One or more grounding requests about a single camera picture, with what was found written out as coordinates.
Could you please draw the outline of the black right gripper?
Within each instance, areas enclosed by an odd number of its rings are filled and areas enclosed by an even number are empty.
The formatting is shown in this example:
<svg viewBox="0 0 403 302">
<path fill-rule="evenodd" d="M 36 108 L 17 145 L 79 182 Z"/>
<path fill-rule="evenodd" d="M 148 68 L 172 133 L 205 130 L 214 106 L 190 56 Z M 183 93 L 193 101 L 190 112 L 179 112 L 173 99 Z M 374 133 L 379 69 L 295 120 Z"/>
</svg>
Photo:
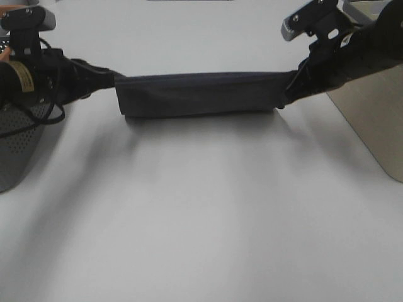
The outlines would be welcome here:
<svg viewBox="0 0 403 302">
<path fill-rule="evenodd" d="M 331 91 L 372 73 L 370 26 L 343 27 L 334 38 L 318 38 L 309 46 L 309 56 L 278 94 L 277 109 L 304 97 Z"/>
</svg>

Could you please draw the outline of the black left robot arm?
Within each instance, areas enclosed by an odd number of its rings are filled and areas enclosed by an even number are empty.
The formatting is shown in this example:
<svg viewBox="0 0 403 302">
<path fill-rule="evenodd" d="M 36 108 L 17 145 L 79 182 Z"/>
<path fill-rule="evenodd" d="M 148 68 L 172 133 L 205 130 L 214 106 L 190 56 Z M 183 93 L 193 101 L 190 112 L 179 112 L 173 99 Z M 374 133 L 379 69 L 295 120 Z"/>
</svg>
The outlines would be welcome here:
<svg viewBox="0 0 403 302">
<path fill-rule="evenodd" d="M 69 59 L 59 48 L 43 49 L 41 57 L 12 56 L 1 62 L 1 104 L 17 103 L 28 108 L 41 100 L 66 105 L 115 86 L 117 72 L 81 59 Z"/>
</svg>

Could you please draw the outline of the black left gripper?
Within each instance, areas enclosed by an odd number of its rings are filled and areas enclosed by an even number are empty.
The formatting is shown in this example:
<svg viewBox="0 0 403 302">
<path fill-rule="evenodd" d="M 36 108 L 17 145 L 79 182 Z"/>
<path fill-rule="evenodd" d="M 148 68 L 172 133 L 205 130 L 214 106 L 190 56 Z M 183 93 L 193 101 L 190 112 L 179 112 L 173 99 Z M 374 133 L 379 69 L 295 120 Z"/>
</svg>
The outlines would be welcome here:
<svg viewBox="0 0 403 302">
<path fill-rule="evenodd" d="M 95 72 L 111 74 L 94 75 Z M 35 89 L 48 104 L 69 104 L 115 86 L 114 70 L 83 59 L 69 59 L 59 48 L 43 49 L 41 57 L 33 61 L 33 73 Z"/>
</svg>

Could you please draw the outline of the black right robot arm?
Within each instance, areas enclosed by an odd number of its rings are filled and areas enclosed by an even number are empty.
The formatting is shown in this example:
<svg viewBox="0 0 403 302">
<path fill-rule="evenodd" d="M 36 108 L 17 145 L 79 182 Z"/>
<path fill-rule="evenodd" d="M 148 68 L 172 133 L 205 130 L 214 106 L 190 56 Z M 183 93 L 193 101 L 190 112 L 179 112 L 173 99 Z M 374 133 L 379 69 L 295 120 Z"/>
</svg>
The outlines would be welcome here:
<svg viewBox="0 0 403 302">
<path fill-rule="evenodd" d="M 288 42 L 303 33 L 316 40 L 285 88 L 280 108 L 402 64 L 402 1 L 390 1 L 366 25 L 351 21 L 337 1 L 309 1 L 281 26 Z"/>
</svg>

